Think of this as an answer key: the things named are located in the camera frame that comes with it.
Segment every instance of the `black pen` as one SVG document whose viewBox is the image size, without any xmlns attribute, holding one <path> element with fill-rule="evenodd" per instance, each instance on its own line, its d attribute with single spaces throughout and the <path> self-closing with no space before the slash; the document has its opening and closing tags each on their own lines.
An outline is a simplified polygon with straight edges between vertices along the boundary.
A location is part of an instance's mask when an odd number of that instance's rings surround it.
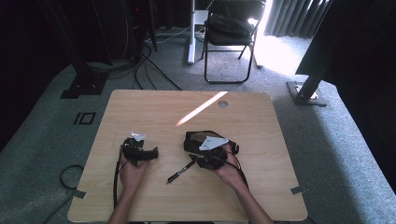
<svg viewBox="0 0 396 224">
<path fill-rule="evenodd" d="M 170 184 L 172 181 L 174 181 L 178 176 L 180 176 L 181 173 L 185 172 L 187 169 L 189 169 L 192 165 L 195 164 L 195 160 L 190 161 L 189 164 L 187 164 L 183 169 L 181 169 L 179 172 L 175 173 L 171 177 L 168 178 L 168 181 L 166 181 L 166 184 Z"/>
</svg>

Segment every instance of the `black device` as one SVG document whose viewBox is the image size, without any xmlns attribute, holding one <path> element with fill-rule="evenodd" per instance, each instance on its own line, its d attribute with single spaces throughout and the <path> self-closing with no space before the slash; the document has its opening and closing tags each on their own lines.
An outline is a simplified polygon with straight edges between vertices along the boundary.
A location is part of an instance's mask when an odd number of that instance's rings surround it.
<svg viewBox="0 0 396 224">
<path fill-rule="evenodd" d="M 144 140 L 136 141 L 134 138 L 127 138 L 120 146 L 120 150 L 124 157 L 137 167 L 138 161 L 151 161 L 158 158 L 158 148 L 155 147 L 152 150 L 144 150 L 144 144 Z"/>
<path fill-rule="evenodd" d="M 196 160 L 201 168 L 217 170 L 227 161 L 228 153 L 222 146 L 210 150 L 200 150 L 199 146 L 205 141 L 207 136 L 223 138 L 212 131 L 186 132 L 184 150 L 192 153 L 193 157 L 191 158 Z M 235 142 L 229 140 L 227 144 L 231 146 L 233 155 L 239 152 L 239 146 Z"/>
</svg>

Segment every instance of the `desk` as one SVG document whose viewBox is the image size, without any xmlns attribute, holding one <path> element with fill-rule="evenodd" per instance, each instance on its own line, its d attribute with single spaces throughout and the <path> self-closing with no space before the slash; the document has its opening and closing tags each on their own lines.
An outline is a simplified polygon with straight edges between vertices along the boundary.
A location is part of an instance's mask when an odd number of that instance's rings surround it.
<svg viewBox="0 0 396 224">
<path fill-rule="evenodd" d="M 218 102 L 227 102 L 221 107 Z M 159 149 L 136 194 L 133 221 L 244 221 L 233 191 L 193 165 L 169 185 L 167 178 L 191 159 L 187 131 L 211 130 L 240 146 L 237 158 L 250 190 L 274 220 L 307 217 L 298 182 L 271 98 L 264 93 L 216 91 L 113 91 L 75 198 L 71 221 L 105 221 L 113 211 L 112 185 L 119 148 L 130 132 L 145 133 L 144 149 Z"/>
</svg>

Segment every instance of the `black chair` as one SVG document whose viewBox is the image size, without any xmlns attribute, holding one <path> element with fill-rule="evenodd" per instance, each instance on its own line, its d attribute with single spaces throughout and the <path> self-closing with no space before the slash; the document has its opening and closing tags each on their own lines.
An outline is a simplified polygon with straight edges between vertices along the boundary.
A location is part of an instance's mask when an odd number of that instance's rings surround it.
<svg viewBox="0 0 396 224">
<path fill-rule="evenodd" d="M 261 0 L 214 0 L 208 9 L 205 22 L 205 40 L 201 59 L 205 53 L 205 81 L 212 84 L 238 84 L 248 80 L 253 61 L 254 46 L 257 30 L 262 20 L 265 3 Z M 247 28 L 248 19 L 254 19 L 255 23 Z M 219 49 L 213 46 L 244 46 L 242 50 Z M 241 59 L 246 47 L 250 47 L 250 60 L 248 63 L 247 76 L 236 81 L 213 81 L 207 78 L 207 54 L 208 52 L 240 51 L 238 60 Z"/>
</svg>

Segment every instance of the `forearm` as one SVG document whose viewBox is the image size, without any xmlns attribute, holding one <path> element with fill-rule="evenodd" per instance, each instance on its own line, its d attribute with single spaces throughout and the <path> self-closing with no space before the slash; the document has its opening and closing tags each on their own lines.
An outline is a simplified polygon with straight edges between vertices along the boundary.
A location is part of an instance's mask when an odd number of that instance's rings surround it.
<svg viewBox="0 0 396 224">
<path fill-rule="evenodd" d="M 245 185 L 240 186 L 239 188 L 235 188 L 234 191 L 251 224 L 274 223 L 256 201 L 248 187 Z"/>
<path fill-rule="evenodd" d="M 120 200 L 114 209 L 113 214 L 111 214 L 108 224 L 121 224 L 127 223 L 129 211 L 131 210 L 132 200 L 134 195 L 130 193 L 123 192 L 120 196 Z"/>
</svg>

